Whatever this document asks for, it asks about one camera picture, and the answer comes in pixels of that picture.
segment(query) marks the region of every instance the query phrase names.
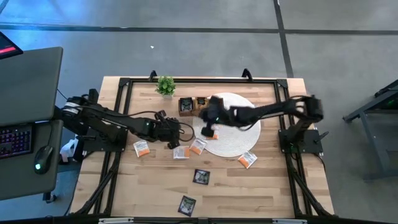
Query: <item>keyboard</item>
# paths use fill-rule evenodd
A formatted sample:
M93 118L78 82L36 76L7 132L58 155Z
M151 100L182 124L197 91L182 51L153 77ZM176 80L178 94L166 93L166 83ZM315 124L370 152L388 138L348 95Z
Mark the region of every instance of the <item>keyboard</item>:
M32 126L0 128L0 159L32 152Z

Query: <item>potted plant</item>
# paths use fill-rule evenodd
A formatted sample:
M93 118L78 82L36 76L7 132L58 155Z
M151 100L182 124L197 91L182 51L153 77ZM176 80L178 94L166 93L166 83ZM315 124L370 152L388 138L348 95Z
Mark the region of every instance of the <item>potted plant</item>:
M171 99L174 95L175 83L173 77L159 77L156 92L162 94L163 98Z

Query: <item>concrete floor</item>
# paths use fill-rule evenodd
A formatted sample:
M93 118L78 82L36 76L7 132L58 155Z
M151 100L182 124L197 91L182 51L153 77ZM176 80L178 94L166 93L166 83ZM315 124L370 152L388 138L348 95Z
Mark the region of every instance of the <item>concrete floor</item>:
M394 0L279 0L286 29L398 30ZM277 29L272 0L10 0L1 24ZM286 77L279 34L2 30L23 50L62 46L59 89L100 88L105 75ZM287 35L294 77L323 100L326 176L335 213L398 222L398 178L366 183L377 169L361 123L341 119L397 79L398 35ZM57 98L57 105L65 100ZM0 220L62 215L76 174L58 176L62 199L0 202Z

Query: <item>white round placemat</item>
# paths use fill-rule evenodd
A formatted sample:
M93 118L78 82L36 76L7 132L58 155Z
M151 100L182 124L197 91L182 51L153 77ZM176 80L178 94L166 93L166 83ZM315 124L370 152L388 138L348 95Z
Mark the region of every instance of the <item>white round placemat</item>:
M217 93L214 95L223 99L224 107L227 110L230 106L254 107L248 99L234 93ZM206 124L202 119L193 117L193 129L197 138L206 139L200 134L201 129L205 126ZM220 124L217 124L217 127L219 131L218 140L207 140L206 150L221 157L234 157L244 154L257 143L261 132L260 121L247 131L240 131L236 127Z

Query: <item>wooden table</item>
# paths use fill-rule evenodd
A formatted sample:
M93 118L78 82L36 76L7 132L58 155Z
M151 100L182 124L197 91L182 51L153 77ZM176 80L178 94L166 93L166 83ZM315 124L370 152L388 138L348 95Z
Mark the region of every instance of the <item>wooden table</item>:
M119 78L104 77L98 103L114 108ZM287 81L290 96L306 94L303 79L288 78ZM192 124L192 117L179 117L178 99L221 92L239 94L256 106L275 103L274 88L270 84L177 83L174 98L170 101L155 92L154 83L135 83L129 113L165 110L167 116ZM124 108L125 94L126 90L120 112ZM191 153L187 160L174 160L172 151L167 149L164 142L149 143L150 154L137 158L133 143L139 139L129 133L119 167L112 216L186 217L177 212L183 195L186 195L197 200L193 217L293 217L285 158L279 149L278 129L277 118L261 121L260 138L251 149L258 160L249 169L245 169L237 157L218 157L207 151L200 156ZM182 138L188 137L189 129L186 132ZM83 161L71 212L81 208L97 187L103 157L103 152L94 152ZM333 213L322 163L311 154L303 154L302 157L309 189L324 208ZM208 186L192 182L195 169L211 172ZM299 187L297 189L300 208L304 211L302 193ZM106 205L107 191L108 187L104 191L102 208Z

